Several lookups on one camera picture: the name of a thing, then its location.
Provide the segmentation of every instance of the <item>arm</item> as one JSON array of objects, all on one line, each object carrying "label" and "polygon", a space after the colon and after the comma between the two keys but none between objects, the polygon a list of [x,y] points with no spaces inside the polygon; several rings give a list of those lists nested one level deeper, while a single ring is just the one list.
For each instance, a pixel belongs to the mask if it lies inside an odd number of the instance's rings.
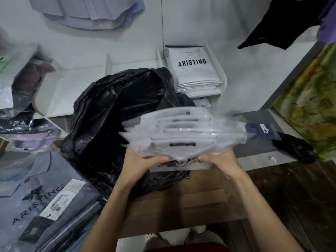
[{"label": "arm", "polygon": [[124,165],[114,189],[80,252],[115,251],[128,195],[135,183],[153,165],[167,162],[166,156],[142,158],[127,148]]},{"label": "arm", "polygon": [[268,205],[249,175],[240,167],[233,150],[221,155],[204,154],[199,160],[214,163],[237,187],[261,252],[303,252],[303,249]]}]

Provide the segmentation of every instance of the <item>dark wooden surface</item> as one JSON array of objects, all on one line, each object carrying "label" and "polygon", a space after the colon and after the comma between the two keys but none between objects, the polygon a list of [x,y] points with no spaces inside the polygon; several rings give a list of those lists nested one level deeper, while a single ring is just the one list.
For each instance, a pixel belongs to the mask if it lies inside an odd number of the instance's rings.
[{"label": "dark wooden surface", "polygon": [[[336,251],[336,165],[293,162],[247,172],[287,229],[306,248]],[[233,252],[257,252],[247,219],[208,225]]]}]

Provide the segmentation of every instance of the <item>wooden table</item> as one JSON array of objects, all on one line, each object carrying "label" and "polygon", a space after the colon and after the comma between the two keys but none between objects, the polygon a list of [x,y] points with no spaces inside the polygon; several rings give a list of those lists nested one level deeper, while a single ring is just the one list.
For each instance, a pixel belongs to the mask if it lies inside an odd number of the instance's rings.
[{"label": "wooden table", "polygon": [[233,183],[213,167],[128,203],[121,237],[246,218]]}]

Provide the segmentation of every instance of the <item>green patterned fabric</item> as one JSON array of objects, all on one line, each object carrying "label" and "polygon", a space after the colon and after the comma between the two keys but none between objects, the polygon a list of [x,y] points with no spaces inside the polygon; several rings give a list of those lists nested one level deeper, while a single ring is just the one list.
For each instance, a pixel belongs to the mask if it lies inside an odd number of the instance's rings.
[{"label": "green patterned fabric", "polygon": [[323,48],[273,107],[322,160],[336,157],[336,43]]}]

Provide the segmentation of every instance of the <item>folded white shirt stack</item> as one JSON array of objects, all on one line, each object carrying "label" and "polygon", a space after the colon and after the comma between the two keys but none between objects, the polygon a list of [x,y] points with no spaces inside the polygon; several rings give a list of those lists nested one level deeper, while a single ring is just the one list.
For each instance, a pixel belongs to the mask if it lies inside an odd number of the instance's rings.
[{"label": "folded white shirt stack", "polygon": [[166,48],[165,56],[178,93],[216,89],[223,84],[203,47]]},{"label": "folded white shirt stack", "polygon": [[198,161],[200,154],[221,154],[245,143],[248,136],[245,123],[214,118],[203,107],[176,107],[144,114],[140,124],[125,130],[120,134],[139,156],[169,156],[185,169],[195,168],[189,166],[195,163],[199,169],[209,168],[208,163]]}]

